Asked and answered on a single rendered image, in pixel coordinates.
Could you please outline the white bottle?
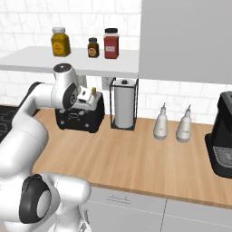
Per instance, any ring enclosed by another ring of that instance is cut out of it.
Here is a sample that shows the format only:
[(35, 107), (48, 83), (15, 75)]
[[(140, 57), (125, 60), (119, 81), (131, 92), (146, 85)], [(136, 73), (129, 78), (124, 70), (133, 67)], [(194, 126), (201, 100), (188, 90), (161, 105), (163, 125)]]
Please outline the white bottle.
[(179, 123), (178, 129), (176, 131), (176, 139), (179, 142), (186, 143), (190, 140), (190, 137), (191, 137), (191, 118), (190, 118), (190, 107), (188, 107)]
[(154, 138), (157, 140), (165, 140), (168, 135), (168, 117), (166, 115), (166, 105), (160, 109), (160, 114), (156, 119), (154, 130)]

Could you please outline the white wall socket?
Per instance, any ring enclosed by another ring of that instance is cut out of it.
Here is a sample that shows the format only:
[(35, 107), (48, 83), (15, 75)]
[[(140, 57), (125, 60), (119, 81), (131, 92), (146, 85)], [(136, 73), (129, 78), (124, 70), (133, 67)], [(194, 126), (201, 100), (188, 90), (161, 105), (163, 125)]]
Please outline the white wall socket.
[(111, 84), (111, 81), (113, 80), (112, 77), (102, 77), (101, 78), (101, 87), (104, 89), (104, 90), (109, 90), (110, 89), (110, 84)]

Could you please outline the white paper towel roll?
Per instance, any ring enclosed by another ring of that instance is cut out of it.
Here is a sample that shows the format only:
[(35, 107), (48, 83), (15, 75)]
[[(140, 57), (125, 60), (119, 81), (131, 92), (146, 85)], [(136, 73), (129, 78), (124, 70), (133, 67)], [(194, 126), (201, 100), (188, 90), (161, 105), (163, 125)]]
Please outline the white paper towel roll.
[(133, 124), (135, 81), (119, 79), (115, 85), (115, 124), (119, 128), (127, 129)]

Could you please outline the narrow grey drawer front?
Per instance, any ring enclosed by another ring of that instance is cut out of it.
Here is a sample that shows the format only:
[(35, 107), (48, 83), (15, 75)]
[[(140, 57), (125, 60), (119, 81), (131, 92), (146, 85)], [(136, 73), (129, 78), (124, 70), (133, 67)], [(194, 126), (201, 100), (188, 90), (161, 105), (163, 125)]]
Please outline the narrow grey drawer front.
[(216, 208), (168, 199), (166, 214), (177, 218), (187, 218), (232, 227), (232, 209)]

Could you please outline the wide grey cupboard door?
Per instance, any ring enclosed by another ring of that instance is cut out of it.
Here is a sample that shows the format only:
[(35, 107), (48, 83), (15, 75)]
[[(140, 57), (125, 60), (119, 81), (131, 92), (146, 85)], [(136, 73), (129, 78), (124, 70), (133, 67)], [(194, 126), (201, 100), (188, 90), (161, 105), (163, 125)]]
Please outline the wide grey cupboard door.
[(159, 213), (87, 202), (92, 232), (160, 232), (163, 216)]

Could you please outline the small brown jar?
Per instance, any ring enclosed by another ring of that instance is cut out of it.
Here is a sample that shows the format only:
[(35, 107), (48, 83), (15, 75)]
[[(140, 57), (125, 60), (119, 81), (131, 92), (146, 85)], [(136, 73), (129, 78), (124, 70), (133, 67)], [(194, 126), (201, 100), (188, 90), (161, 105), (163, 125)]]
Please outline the small brown jar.
[(97, 58), (99, 56), (99, 45), (98, 45), (97, 39), (95, 37), (91, 37), (89, 39), (88, 55), (91, 58)]

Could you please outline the wide grey drawer front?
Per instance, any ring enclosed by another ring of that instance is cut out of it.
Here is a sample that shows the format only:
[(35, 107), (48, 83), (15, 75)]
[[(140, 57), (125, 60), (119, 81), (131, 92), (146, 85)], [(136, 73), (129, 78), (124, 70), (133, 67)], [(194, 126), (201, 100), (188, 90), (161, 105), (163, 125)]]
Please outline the wide grey drawer front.
[[(130, 204), (123, 204), (118, 202), (109, 201), (108, 196), (112, 194), (120, 198), (127, 197)], [(156, 198), (130, 192), (118, 191), (108, 188), (92, 187), (92, 193), (89, 198), (91, 203), (102, 203), (109, 206), (123, 207), (129, 209), (136, 209), (143, 212), (162, 214), (165, 208), (166, 200), (164, 198)]]

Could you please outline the grey wall cupboard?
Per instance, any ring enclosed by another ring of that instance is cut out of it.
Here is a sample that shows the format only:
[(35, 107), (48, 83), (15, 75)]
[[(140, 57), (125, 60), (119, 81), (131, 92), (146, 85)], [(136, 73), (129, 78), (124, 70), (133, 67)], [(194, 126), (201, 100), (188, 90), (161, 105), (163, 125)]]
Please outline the grey wall cupboard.
[(232, 84), (232, 0), (142, 0), (139, 77)]

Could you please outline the narrow grey cupboard door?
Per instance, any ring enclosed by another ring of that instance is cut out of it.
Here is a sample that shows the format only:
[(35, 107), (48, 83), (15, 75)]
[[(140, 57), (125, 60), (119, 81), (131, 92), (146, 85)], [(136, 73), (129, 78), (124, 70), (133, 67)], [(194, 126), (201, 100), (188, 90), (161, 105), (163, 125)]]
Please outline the narrow grey cupboard door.
[(161, 232), (232, 232), (232, 226), (192, 218), (165, 216)]

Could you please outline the yellow jar with white lid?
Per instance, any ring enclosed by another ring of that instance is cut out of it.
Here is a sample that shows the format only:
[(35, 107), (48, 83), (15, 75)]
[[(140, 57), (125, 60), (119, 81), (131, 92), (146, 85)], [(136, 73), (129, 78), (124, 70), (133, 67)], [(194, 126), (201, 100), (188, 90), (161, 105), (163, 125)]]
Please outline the yellow jar with white lid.
[(67, 56), (71, 53), (70, 40), (68, 35), (65, 33), (64, 27), (54, 27), (52, 29), (52, 48), (54, 56)]

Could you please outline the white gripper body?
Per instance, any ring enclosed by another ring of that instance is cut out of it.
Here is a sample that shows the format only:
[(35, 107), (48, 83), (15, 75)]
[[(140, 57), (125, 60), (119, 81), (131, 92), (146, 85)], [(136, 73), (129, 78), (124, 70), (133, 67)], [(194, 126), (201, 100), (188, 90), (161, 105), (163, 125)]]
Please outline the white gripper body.
[(87, 111), (95, 111), (97, 108), (98, 101), (100, 100), (102, 94), (96, 92), (88, 101), (78, 99), (76, 103), (72, 106), (74, 109), (83, 109)]

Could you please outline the black hob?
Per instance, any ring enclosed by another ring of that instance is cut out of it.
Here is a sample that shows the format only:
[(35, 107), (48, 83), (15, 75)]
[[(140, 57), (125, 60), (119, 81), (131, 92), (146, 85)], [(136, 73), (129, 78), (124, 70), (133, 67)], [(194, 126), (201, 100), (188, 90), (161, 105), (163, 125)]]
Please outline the black hob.
[(43, 126), (34, 118), (34, 106), (11, 107), (0, 105), (0, 143), (18, 145), (30, 137), (41, 139)]

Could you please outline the black coffee machine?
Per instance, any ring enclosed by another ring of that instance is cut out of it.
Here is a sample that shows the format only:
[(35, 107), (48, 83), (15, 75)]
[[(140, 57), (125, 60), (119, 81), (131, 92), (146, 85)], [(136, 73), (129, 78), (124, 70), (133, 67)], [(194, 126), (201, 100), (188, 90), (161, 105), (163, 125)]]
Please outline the black coffee machine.
[(205, 143), (213, 171), (232, 179), (232, 92), (222, 92), (217, 103), (217, 117)]

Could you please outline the red jar with black lid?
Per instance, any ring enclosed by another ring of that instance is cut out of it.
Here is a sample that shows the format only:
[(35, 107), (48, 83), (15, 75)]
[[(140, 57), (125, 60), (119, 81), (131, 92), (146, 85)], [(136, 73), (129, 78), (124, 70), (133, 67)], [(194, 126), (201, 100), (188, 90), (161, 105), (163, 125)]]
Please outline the red jar with black lid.
[(104, 57), (117, 59), (119, 56), (119, 35), (117, 28), (106, 28), (104, 40)]

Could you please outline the white wall shelf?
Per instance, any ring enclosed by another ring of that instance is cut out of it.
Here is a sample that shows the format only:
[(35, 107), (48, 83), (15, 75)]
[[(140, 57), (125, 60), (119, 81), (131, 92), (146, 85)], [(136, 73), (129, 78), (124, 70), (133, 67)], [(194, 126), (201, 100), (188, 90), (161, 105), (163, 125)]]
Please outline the white wall shelf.
[(98, 58), (90, 58), (86, 49), (72, 48), (68, 56), (56, 57), (51, 47), (29, 46), (0, 58), (0, 70), (52, 73), (58, 63), (69, 63), (78, 75), (137, 79), (139, 52), (120, 50), (119, 57), (114, 60), (105, 59), (103, 50)]

